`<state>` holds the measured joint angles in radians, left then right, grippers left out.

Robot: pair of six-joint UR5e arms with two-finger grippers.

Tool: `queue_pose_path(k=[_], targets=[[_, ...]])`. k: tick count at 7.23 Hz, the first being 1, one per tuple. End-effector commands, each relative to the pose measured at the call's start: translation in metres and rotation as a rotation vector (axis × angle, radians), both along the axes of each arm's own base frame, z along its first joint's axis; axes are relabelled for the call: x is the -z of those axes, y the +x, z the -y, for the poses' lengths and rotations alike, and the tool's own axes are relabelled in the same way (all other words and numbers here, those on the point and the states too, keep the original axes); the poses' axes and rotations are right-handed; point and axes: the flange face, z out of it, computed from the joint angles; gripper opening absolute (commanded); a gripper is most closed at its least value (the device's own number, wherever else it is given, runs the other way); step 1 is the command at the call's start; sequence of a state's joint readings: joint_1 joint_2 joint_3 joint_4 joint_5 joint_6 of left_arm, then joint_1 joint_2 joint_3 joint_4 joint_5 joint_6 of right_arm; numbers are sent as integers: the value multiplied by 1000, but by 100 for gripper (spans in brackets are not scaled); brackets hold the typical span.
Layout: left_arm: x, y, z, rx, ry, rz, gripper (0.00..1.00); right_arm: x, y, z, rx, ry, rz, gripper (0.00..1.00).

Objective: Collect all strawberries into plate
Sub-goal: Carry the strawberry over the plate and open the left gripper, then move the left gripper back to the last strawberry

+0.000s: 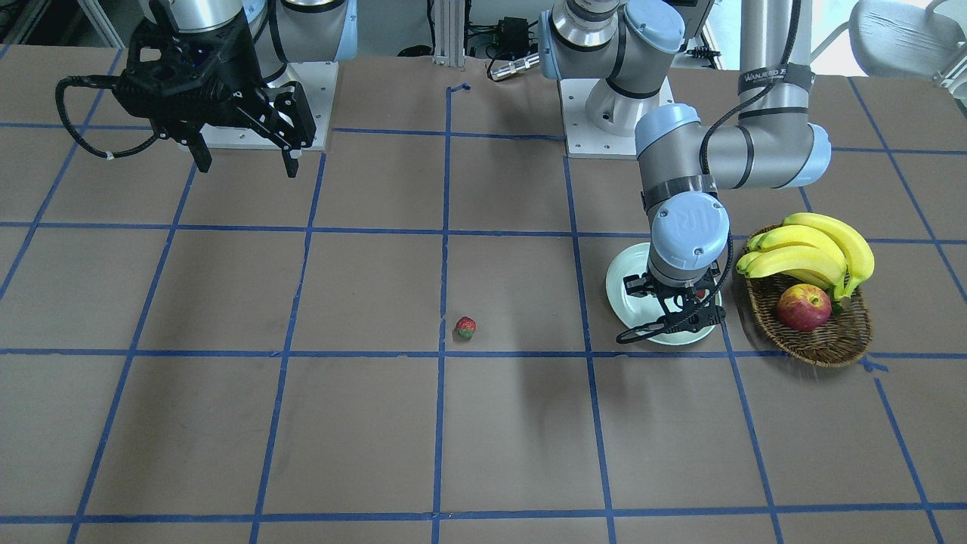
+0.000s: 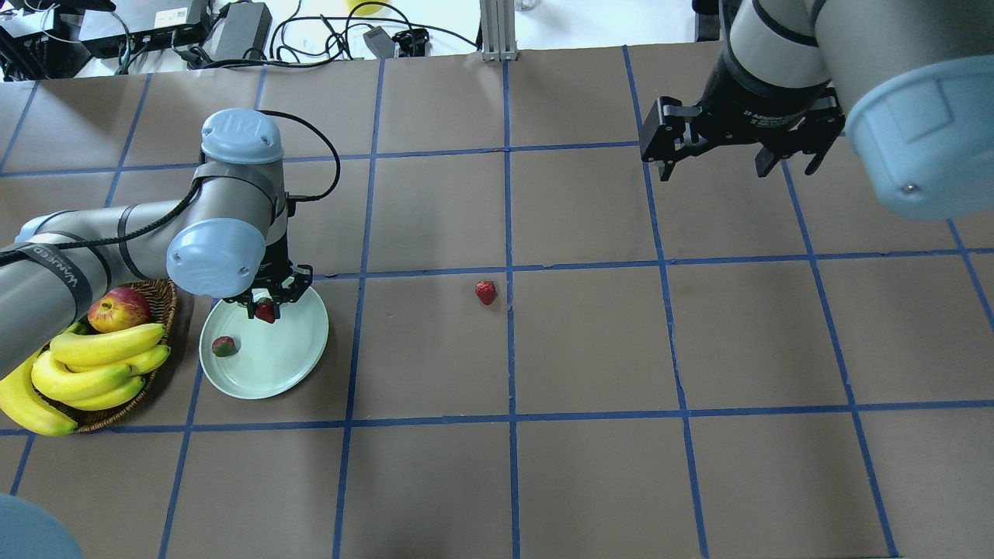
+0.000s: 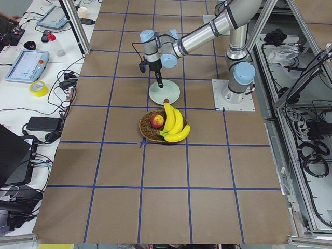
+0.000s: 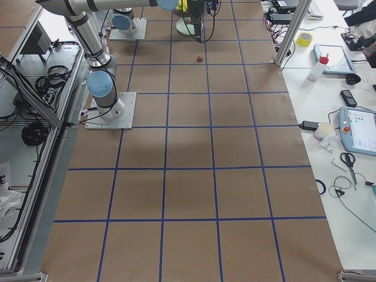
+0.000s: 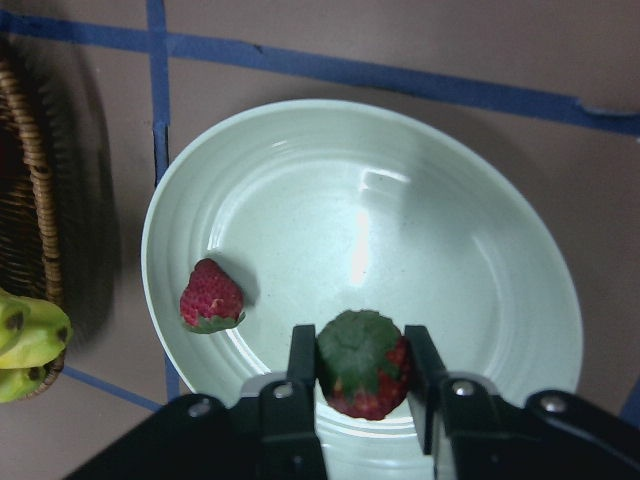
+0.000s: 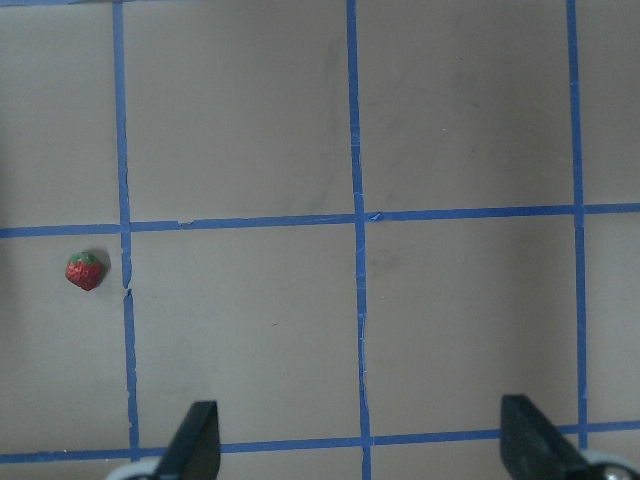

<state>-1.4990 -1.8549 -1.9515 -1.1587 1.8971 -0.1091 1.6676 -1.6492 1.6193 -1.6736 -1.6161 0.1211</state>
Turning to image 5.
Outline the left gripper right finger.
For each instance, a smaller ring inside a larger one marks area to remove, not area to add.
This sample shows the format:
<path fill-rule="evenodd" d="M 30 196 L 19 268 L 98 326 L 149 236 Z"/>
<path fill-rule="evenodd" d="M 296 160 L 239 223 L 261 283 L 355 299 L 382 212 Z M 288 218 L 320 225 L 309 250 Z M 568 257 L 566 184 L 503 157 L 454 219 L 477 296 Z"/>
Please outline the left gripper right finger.
<path fill-rule="evenodd" d="M 498 391 L 488 379 L 446 368 L 424 326 L 404 328 L 412 374 L 408 402 L 435 479 L 500 477 Z"/>

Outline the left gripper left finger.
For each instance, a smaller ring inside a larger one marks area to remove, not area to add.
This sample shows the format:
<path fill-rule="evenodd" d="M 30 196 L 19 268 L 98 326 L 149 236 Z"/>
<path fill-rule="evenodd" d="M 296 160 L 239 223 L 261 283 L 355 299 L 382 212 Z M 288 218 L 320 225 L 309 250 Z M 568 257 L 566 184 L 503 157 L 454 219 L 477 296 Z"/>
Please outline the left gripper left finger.
<path fill-rule="evenodd" d="M 323 479 L 325 461 L 315 421 L 316 333 L 293 329 L 285 375 L 262 389 L 260 477 Z"/>

